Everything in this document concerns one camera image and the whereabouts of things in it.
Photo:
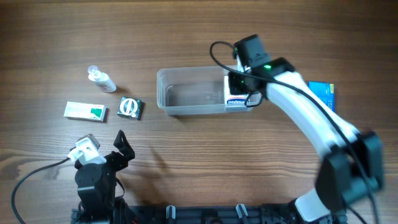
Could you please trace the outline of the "white green medicine box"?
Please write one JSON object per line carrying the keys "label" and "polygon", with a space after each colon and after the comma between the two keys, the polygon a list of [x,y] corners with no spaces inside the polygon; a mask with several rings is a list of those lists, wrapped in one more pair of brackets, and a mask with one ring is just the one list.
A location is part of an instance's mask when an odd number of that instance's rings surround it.
{"label": "white green medicine box", "polygon": [[103,122],[105,114],[106,107],[104,105],[68,101],[63,116],[68,119]]}

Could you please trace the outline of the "white plaster box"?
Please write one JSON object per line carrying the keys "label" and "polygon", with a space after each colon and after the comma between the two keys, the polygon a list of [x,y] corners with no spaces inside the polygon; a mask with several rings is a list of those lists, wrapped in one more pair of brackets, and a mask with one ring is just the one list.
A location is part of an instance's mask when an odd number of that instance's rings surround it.
{"label": "white plaster box", "polygon": [[232,95],[229,87],[229,77],[224,76],[224,103],[227,106],[241,106],[244,105],[244,102],[248,94],[243,95]]}

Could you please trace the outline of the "blue box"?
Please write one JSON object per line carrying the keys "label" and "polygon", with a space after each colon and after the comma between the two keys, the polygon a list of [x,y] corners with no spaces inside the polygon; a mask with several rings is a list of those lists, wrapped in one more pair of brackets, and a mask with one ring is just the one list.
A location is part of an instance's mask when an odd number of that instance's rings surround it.
{"label": "blue box", "polygon": [[309,81],[308,87],[329,109],[335,112],[335,86],[333,83]]}

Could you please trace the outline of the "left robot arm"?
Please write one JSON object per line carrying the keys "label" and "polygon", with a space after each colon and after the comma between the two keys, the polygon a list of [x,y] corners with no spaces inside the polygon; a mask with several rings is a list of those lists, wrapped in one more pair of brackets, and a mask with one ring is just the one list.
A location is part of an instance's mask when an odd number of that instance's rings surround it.
{"label": "left robot arm", "polygon": [[116,173],[128,166],[135,153],[123,131],[118,131],[113,143],[117,152],[102,156],[99,142],[92,134],[75,143],[68,158],[75,163],[75,182],[80,197],[78,208],[72,211],[72,223],[138,223],[123,196],[116,196],[116,186],[122,185]]}

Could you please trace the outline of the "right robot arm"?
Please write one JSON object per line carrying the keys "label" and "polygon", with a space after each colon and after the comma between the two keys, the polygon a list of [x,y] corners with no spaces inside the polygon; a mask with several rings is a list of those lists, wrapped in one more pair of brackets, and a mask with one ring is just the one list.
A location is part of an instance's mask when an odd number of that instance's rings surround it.
{"label": "right robot arm", "polygon": [[233,57],[238,67],[228,74],[231,93],[260,93],[291,118],[320,157],[315,188],[295,199],[297,217],[310,223],[365,197],[374,202],[374,192],[384,187],[377,134],[362,134],[335,114],[287,59],[269,58],[257,35],[234,43]]}

